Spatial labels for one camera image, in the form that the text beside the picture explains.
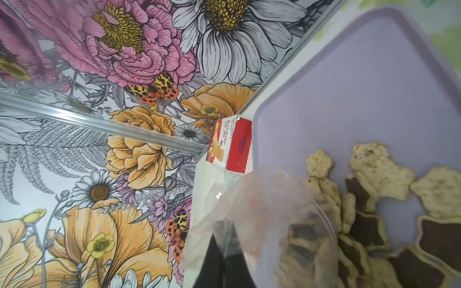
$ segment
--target clear plastic bag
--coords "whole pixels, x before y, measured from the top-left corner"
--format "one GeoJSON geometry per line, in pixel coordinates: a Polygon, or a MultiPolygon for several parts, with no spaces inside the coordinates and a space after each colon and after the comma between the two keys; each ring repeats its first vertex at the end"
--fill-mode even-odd
{"type": "Polygon", "coordinates": [[[328,212],[328,202],[306,179],[282,170],[253,171],[189,230],[181,268],[201,268],[214,234],[224,257],[243,252],[257,287],[333,288],[337,241],[328,212]]]}

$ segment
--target cardboard box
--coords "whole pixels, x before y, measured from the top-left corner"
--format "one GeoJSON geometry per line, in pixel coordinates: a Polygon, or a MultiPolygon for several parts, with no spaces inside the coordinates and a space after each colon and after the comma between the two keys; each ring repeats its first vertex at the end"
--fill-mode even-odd
{"type": "Polygon", "coordinates": [[[251,147],[251,121],[237,115],[219,119],[208,148],[207,161],[245,174],[251,147]]]}

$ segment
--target fern leaf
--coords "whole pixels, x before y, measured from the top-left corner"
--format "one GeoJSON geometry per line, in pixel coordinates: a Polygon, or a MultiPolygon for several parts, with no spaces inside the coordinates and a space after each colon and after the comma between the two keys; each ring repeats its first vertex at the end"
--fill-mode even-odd
{"type": "Polygon", "coordinates": [[[48,132],[48,129],[50,126],[54,126],[56,127],[59,123],[53,123],[53,122],[48,122],[46,124],[44,124],[42,127],[43,129],[40,130],[39,132],[35,133],[35,134],[30,134],[30,133],[27,133],[27,135],[24,137],[24,140],[27,141],[27,144],[29,145],[34,145],[37,141],[39,141],[44,135],[46,135],[46,133],[48,132]]]}
{"type": "Polygon", "coordinates": [[[70,128],[71,126],[59,126],[55,128],[54,131],[50,131],[50,136],[47,137],[47,140],[42,144],[42,146],[50,146],[51,143],[65,134],[70,128]]]}
{"type": "Polygon", "coordinates": [[[67,153],[67,149],[65,148],[54,148],[53,154],[56,159],[59,159],[60,163],[72,170],[86,173],[87,170],[84,167],[81,167],[75,162],[75,159],[67,153]]]}
{"type": "Polygon", "coordinates": [[[65,142],[69,135],[72,134],[77,129],[77,127],[66,126],[61,130],[60,135],[53,137],[46,142],[47,146],[62,146],[62,142],[65,142]]]}
{"type": "Polygon", "coordinates": [[[66,151],[74,159],[74,161],[77,164],[79,164],[81,167],[84,167],[84,168],[89,169],[89,170],[96,170],[96,167],[91,165],[85,158],[78,155],[76,153],[75,149],[67,148],[66,151]]]}
{"type": "Polygon", "coordinates": [[[31,146],[18,147],[18,162],[27,180],[37,189],[54,194],[41,180],[40,170],[38,167],[38,158],[35,148],[31,146]]]}
{"type": "Polygon", "coordinates": [[[80,147],[78,150],[83,156],[85,156],[88,160],[93,162],[95,165],[98,165],[99,167],[104,167],[105,162],[101,161],[101,158],[98,157],[98,153],[94,151],[97,149],[98,148],[96,147],[80,147]]]}
{"type": "Polygon", "coordinates": [[[39,133],[37,134],[40,134],[38,139],[36,139],[35,142],[33,143],[28,143],[28,145],[33,145],[33,146],[44,146],[45,143],[51,138],[53,137],[54,135],[56,135],[57,133],[59,133],[63,128],[64,128],[64,124],[61,124],[61,123],[53,123],[51,124],[50,126],[42,129],[39,133]]]}
{"type": "Polygon", "coordinates": [[[45,166],[48,170],[53,172],[54,174],[58,174],[62,177],[67,177],[67,178],[79,178],[79,175],[71,174],[67,172],[60,164],[59,164],[59,159],[55,158],[53,155],[53,152],[45,147],[45,148],[39,148],[37,147],[35,149],[38,160],[40,163],[45,166]]]}
{"type": "Polygon", "coordinates": [[[77,130],[74,134],[72,134],[72,137],[69,137],[68,141],[62,143],[63,147],[72,147],[75,144],[75,142],[77,142],[81,138],[82,134],[84,134],[85,131],[86,129],[84,128],[80,128],[79,130],[77,130]]]}
{"type": "Polygon", "coordinates": [[[8,202],[19,205],[19,202],[13,198],[13,174],[18,157],[18,147],[5,145],[3,149],[8,153],[8,161],[0,163],[0,191],[8,202]]]}
{"type": "Polygon", "coordinates": [[[103,163],[103,166],[105,166],[107,163],[106,156],[109,149],[110,147],[107,145],[101,146],[100,148],[92,148],[93,155],[97,157],[101,163],[103,163]]]}
{"type": "Polygon", "coordinates": [[[80,139],[78,139],[77,142],[75,142],[74,144],[74,147],[81,147],[82,146],[82,143],[87,140],[87,139],[92,139],[93,138],[93,135],[96,133],[96,131],[92,131],[92,130],[87,130],[85,132],[84,135],[82,135],[80,137],[80,139]]]}

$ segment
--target flower center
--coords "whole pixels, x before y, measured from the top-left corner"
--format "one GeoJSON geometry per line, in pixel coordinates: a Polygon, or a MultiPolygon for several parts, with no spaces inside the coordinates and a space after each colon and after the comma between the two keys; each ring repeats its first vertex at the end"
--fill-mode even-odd
{"type": "Polygon", "coordinates": [[[187,131],[186,133],[184,133],[184,135],[186,137],[192,138],[192,137],[195,137],[195,132],[194,131],[187,131]]]}
{"type": "Polygon", "coordinates": [[[243,17],[248,0],[205,0],[210,24],[219,32],[234,29],[243,17]]]}
{"type": "Polygon", "coordinates": [[[215,106],[208,105],[207,107],[205,107],[204,110],[205,110],[206,114],[216,113],[216,107],[215,106]]]}
{"type": "Polygon", "coordinates": [[[118,24],[114,24],[107,20],[104,13],[94,13],[93,19],[104,28],[106,35],[98,38],[110,48],[122,50],[122,46],[133,47],[136,52],[142,51],[142,29],[141,24],[129,13],[125,13],[122,7],[116,7],[111,3],[107,3],[104,11],[112,15],[118,24]]]}
{"type": "Polygon", "coordinates": [[[71,106],[74,107],[75,109],[77,109],[80,112],[84,112],[84,113],[90,113],[91,112],[91,110],[88,107],[86,107],[85,105],[83,105],[80,102],[72,102],[71,106]]]}
{"type": "Polygon", "coordinates": [[[110,240],[108,240],[106,238],[98,239],[98,240],[96,240],[96,243],[95,243],[95,246],[93,248],[93,251],[103,252],[104,250],[106,250],[109,247],[110,244],[111,244],[110,240]]]}
{"type": "Polygon", "coordinates": [[[109,197],[109,187],[106,184],[96,184],[89,190],[89,197],[94,202],[106,200],[109,197]]]}
{"type": "Polygon", "coordinates": [[[14,77],[18,80],[30,80],[31,77],[27,74],[21,66],[14,62],[9,62],[6,59],[0,59],[0,70],[5,71],[11,77],[14,77]]]}

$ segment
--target purple tray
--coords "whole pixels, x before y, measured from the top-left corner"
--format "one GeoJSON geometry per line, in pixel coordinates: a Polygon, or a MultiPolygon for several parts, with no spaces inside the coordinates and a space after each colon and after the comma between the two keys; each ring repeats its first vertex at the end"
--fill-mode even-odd
{"type": "MultiPolygon", "coordinates": [[[[259,107],[254,167],[306,177],[306,156],[322,148],[345,193],[352,146],[381,141],[417,177],[436,165],[461,171],[459,79],[428,43],[397,8],[360,16],[259,107]]],[[[412,194],[406,202],[382,199],[377,213],[396,249],[415,242],[425,211],[412,194]]]]}

